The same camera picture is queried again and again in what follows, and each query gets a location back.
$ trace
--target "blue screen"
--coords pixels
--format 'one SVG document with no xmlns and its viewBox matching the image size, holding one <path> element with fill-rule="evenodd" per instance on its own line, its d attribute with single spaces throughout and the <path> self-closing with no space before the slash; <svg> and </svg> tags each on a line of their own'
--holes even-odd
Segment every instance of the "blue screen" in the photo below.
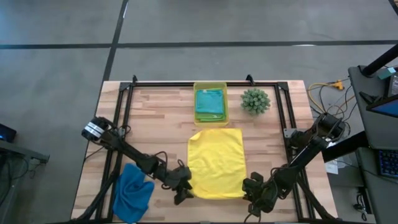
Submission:
<svg viewBox="0 0 398 224">
<path fill-rule="evenodd" d="M 374 111 L 398 116 L 398 99 L 373 108 Z"/>
</svg>

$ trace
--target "green succulent plant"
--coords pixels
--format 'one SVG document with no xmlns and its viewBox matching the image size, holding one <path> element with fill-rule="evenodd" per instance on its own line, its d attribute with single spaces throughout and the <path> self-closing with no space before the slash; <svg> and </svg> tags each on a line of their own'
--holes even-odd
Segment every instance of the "green succulent plant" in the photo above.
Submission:
<svg viewBox="0 0 398 224">
<path fill-rule="evenodd" d="M 270 107 L 270 100 L 267 93 L 257 88 L 247 90 L 241 95 L 243 102 L 242 109 L 249 112 L 251 115 L 258 115 L 264 113 Z"/>
</svg>

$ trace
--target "keyboard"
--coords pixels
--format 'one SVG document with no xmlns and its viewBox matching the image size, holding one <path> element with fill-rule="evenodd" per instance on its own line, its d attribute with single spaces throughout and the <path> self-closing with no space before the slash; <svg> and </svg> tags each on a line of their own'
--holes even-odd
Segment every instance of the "keyboard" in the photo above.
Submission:
<svg viewBox="0 0 398 224">
<path fill-rule="evenodd" d="M 379 173 L 398 179 L 398 151 L 379 150 Z"/>
</svg>

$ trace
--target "yellow cloth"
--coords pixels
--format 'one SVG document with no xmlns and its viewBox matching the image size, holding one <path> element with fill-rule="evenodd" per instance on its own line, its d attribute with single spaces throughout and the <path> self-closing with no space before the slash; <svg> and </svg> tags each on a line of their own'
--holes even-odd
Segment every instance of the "yellow cloth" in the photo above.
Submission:
<svg viewBox="0 0 398 224">
<path fill-rule="evenodd" d="M 242 197 L 246 178 L 242 131 L 203 130 L 189 139 L 188 166 L 192 193 L 205 199 Z"/>
</svg>

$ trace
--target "concrete floor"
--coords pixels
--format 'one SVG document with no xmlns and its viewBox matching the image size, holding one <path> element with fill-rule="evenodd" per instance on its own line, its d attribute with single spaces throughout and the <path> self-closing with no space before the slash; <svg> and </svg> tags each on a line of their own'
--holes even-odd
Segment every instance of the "concrete floor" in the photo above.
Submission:
<svg viewBox="0 0 398 224">
<path fill-rule="evenodd" d="M 111 43 L 121 4 L 2 0 L 0 45 Z M 387 0 L 130 0 L 124 18 L 120 43 L 398 39 L 398 17 Z M 308 86 L 344 79 L 348 67 L 367 64 L 390 47 L 117 49 L 109 79 L 240 80 L 250 73 Z M 80 131 L 95 113 L 108 55 L 109 49 L 0 50 L 0 123 L 18 130 L 18 145 L 51 155 L 34 179 L 24 179 L 13 223 L 69 219 L 87 145 Z M 342 94 L 324 89 L 325 104 Z M 349 123 L 351 134 L 363 130 L 359 116 Z M 339 217 L 361 221 L 351 206 L 355 188 L 331 185 Z"/>
</svg>

